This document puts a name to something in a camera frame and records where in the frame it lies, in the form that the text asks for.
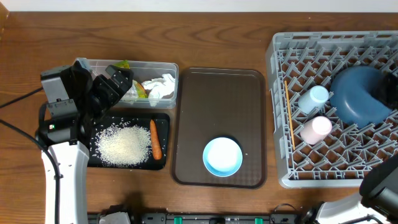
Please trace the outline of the light blue cup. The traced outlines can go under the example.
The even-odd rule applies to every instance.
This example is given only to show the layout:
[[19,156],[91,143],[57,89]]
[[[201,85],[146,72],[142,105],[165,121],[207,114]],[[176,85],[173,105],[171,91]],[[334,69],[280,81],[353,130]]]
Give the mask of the light blue cup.
[[305,114],[311,112],[314,108],[320,108],[329,99],[328,90],[321,85],[313,86],[298,99],[298,107]]

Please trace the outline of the wooden chopstick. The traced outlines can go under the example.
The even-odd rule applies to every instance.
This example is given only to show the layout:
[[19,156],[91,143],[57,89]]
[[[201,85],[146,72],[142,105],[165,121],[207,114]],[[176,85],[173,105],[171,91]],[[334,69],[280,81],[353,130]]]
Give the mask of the wooden chopstick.
[[291,112],[291,106],[290,106],[290,98],[289,98],[289,90],[288,90],[288,85],[287,81],[284,80],[284,88],[285,88],[285,97],[287,101],[287,112],[288,112],[288,117],[289,117],[289,128],[290,128],[290,138],[292,142],[292,148],[293,151],[295,151],[295,136],[294,136],[294,129],[292,125],[292,112]]

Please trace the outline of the pink cup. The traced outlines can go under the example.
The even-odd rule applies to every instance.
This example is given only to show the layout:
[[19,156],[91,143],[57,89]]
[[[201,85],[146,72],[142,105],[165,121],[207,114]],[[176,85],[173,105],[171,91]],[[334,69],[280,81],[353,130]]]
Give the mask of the pink cup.
[[300,136],[307,144],[315,145],[324,140],[331,130],[331,121],[325,116],[317,116],[304,124]]

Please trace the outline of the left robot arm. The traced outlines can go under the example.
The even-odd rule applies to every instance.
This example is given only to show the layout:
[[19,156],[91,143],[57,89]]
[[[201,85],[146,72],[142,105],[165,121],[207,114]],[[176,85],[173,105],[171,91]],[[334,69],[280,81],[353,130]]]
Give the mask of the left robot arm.
[[109,65],[94,75],[86,58],[40,74],[47,102],[36,141],[45,167],[46,223],[88,223],[86,173],[95,125],[132,87],[129,68]]

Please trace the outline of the grey dishwasher rack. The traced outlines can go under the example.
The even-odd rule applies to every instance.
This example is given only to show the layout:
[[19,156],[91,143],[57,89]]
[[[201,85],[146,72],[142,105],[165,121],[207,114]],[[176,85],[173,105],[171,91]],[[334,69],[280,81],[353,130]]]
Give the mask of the grey dishwasher rack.
[[[365,143],[349,134],[355,131],[353,125],[342,122],[330,103],[305,114],[298,100],[313,86],[331,87],[337,74],[350,67],[370,66],[396,75],[397,32],[280,32],[272,37],[266,50],[266,64],[280,185],[285,188],[359,186],[370,168],[346,167],[359,162],[362,153],[346,152],[346,147],[352,140]],[[284,80],[289,90],[295,151],[290,138]],[[307,144],[300,132],[307,121],[317,116],[331,121],[331,133],[315,145]]]

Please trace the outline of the orange carrot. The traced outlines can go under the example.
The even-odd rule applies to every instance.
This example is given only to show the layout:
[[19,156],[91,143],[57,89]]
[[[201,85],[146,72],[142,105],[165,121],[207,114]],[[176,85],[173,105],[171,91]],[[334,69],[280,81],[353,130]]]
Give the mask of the orange carrot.
[[161,160],[163,153],[162,153],[162,148],[160,146],[155,121],[153,119],[150,121],[150,140],[151,140],[153,158],[155,160]]

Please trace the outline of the light blue rice bowl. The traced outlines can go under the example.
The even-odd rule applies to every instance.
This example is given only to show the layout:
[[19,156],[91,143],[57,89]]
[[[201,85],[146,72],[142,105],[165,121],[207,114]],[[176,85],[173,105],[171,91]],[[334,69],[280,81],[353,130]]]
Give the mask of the light blue rice bowl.
[[240,169],[243,152],[233,139],[218,137],[205,146],[202,159],[209,173],[217,177],[229,177]]

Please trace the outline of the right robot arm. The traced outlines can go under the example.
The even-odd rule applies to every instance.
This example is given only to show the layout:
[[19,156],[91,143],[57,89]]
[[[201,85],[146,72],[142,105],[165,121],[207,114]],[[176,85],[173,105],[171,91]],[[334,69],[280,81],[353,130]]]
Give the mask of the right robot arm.
[[359,162],[346,167],[369,167],[359,192],[334,202],[322,202],[302,215],[301,223],[397,223],[397,134],[391,114],[397,110],[397,77],[371,67],[353,67],[340,72],[331,85],[330,103],[345,124],[349,134],[362,138],[352,140],[346,152],[356,154]]

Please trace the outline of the white napkin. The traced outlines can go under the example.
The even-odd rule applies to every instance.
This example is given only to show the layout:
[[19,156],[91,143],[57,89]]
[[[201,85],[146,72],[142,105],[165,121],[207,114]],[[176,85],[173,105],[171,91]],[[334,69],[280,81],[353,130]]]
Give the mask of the white napkin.
[[145,90],[149,91],[148,99],[151,106],[155,106],[164,96],[170,95],[174,92],[175,78],[165,73],[162,78],[154,78],[152,80],[141,83]]

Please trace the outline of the dark blue plate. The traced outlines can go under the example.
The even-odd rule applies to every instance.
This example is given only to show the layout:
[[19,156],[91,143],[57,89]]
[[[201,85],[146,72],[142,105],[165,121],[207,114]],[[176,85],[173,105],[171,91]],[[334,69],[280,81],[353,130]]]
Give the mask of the dark blue plate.
[[342,122],[356,124],[359,129],[369,124],[382,123],[392,112],[371,92],[384,75],[376,68],[355,66],[341,71],[333,80],[330,104]]

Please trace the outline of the yellow green snack wrapper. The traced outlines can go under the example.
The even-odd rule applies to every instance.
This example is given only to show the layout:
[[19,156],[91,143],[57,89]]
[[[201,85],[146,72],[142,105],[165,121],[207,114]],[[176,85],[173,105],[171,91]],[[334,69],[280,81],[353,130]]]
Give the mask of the yellow green snack wrapper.
[[[123,60],[114,64],[114,66],[119,68],[130,69],[129,62]],[[136,98],[147,98],[147,93],[144,87],[136,82],[132,81],[132,87],[127,91],[127,93],[121,98],[122,101],[133,101]]]

